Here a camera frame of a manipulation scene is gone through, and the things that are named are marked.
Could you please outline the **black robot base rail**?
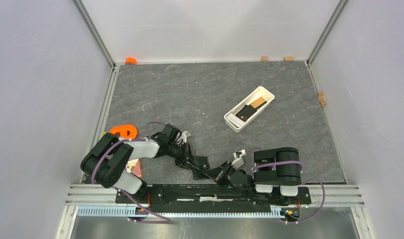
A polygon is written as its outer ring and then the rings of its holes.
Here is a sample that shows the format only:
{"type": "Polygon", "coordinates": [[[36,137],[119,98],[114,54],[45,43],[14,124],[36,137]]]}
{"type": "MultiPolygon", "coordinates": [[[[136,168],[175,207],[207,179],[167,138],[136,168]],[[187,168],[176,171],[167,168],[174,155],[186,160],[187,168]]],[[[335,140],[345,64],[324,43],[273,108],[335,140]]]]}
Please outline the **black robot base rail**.
{"type": "Polygon", "coordinates": [[[274,186],[270,193],[254,188],[239,190],[214,184],[152,184],[132,196],[155,213],[267,213],[272,206],[309,205],[307,187],[296,196],[284,196],[274,186]]]}

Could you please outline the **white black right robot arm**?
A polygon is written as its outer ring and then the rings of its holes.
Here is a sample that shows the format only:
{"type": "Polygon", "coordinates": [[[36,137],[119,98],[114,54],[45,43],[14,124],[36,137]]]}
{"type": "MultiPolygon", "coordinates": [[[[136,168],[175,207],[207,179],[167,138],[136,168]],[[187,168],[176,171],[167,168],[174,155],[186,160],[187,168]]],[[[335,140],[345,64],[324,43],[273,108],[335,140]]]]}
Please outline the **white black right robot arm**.
{"type": "Polygon", "coordinates": [[[278,192],[279,199],[291,203],[298,197],[303,165],[299,151],[292,147],[281,147],[254,152],[252,175],[242,169],[247,151],[234,152],[234,160],[209,169],[201,166],[201,173],[221,186],[230,186],[242,192],[270,194],[278,192]]]}

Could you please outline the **black card holder wallet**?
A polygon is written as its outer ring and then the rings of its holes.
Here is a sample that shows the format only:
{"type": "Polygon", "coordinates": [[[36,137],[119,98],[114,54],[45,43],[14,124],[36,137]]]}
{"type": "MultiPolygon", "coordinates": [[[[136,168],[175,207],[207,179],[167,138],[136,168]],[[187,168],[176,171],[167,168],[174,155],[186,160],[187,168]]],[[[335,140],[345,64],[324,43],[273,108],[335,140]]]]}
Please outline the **black card holder wallet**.
{"type": "Polygon", "coordinates": [[[194,180],[205,180],[209,179],[208,176],[204,174],[204,171],[210,169],[207,156],[194,156],[196,163],[196,168],[192,169],[194,180]]]}

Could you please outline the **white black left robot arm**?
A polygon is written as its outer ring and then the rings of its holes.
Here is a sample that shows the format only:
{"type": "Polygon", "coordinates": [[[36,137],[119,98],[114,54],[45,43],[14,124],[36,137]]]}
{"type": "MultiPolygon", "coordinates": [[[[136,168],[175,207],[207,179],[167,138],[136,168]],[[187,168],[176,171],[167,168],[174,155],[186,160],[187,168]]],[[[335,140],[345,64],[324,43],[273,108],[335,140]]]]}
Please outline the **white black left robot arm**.
{"type": "Polygon", "coordinates": [[[135,203],[141,203],[147,197],[146,183],[126,171],[127,162],[163,156],[173,158],[180,168],[199,172],[207,169],[192,154],[187,135],[169,123],[161,132],[145,138],[127,139],[106,133],[84,157],[80,169],[90,176],[91,183],[125,191],[135,203]]]}

